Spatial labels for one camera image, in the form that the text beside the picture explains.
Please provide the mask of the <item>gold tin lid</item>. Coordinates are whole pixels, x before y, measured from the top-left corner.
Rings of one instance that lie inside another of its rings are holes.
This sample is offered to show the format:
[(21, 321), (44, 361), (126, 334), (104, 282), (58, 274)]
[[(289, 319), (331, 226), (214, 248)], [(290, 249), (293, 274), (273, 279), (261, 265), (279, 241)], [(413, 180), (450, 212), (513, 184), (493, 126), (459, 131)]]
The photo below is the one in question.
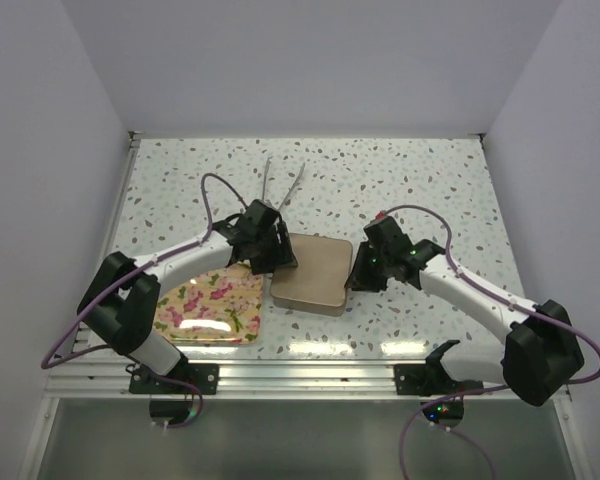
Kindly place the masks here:
[(342, 239), (290, 234), (296, 267), (273, 274), (270, 295), (278, 308), (339, 317), (344, 313), (345, 287), (352, 267), (353, 245)]

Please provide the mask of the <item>floral yellow tray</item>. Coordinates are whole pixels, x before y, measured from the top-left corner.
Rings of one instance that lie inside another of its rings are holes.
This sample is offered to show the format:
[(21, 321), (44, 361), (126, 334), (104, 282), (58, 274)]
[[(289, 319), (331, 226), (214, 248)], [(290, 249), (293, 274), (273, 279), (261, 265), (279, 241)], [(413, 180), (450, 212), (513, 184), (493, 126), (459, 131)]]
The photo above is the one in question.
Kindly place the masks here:
[(245, 264), (192, 278), (164, 294), (153, 327), (174, 344), (254, 343), (260, 334), (264, 277)]

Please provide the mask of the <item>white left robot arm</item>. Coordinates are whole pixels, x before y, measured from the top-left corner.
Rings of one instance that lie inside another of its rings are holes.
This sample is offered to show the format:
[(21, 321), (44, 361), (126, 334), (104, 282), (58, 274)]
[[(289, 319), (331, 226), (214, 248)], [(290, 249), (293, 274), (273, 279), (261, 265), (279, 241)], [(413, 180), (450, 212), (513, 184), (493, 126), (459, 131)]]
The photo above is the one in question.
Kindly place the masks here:
[(297, 266), (281, 213), (258, 199), (170, 249), (136, 259), (120, 251), (108, 255), (78, 306), (78, 318), (117, 354), (151, 370), (162, 390), (177, 392), (187, 383), (186, 357), (154, 330), (158, 300), (194, 277), (239, 262), (255, 275)]

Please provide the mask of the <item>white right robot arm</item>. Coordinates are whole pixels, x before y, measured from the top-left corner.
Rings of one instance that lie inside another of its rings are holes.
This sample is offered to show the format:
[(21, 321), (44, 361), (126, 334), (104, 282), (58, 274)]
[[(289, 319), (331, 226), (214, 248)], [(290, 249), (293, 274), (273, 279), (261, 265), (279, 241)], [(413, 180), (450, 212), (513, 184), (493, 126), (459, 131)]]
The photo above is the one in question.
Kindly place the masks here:
[(394, 368), (401, 395), (432, 396), (502, 384), (521, 400), (543, 405), (583, 367), (584, 357), (566, 309), (510, 294), (453, 262), (431, 240), (412, 242), (396, 220), (383, 216), (364, 228), (346, 286), (379, 293), (394, 279), (457, 308), (497, 344), (468, 347), (447, 340), (412, 367)]

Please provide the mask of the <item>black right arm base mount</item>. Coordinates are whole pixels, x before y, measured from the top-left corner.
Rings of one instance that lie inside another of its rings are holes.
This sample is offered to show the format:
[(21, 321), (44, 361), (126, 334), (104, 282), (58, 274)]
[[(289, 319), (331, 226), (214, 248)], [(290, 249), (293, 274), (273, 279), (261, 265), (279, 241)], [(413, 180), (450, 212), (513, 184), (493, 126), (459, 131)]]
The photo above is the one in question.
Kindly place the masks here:
[[(453, 380), (442, 367), (443, 356), (459, 343), (459, 340), (446, 341), (430, 353), (423, 363), (395, 364), (393, 378), (396, 393), (398, 395), (431, 397), (481, 389), (484, 386), (482, 382)], [(428, 421), (435, 424), (456, 427), (462, 421), (464, 412), (463, 398), (456, 397), (439, 405), (425, 408), (423, 415)]]

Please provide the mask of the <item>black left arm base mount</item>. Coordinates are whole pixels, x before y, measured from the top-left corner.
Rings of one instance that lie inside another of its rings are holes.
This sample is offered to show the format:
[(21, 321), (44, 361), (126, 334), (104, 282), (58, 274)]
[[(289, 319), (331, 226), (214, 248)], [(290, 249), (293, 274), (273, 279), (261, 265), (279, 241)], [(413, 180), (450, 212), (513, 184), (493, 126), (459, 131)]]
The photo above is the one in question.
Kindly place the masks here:
[(130, 364), (129, 392), (133, 395), (169, 396), (169, 399), (149, 401), (151, 421), (163, 429), (191, 425), (201, 415), (204, 400), (217, 393), (219, 366), (217, 364), (179, 362), (165, 375), (159, 375), (146, 365)]

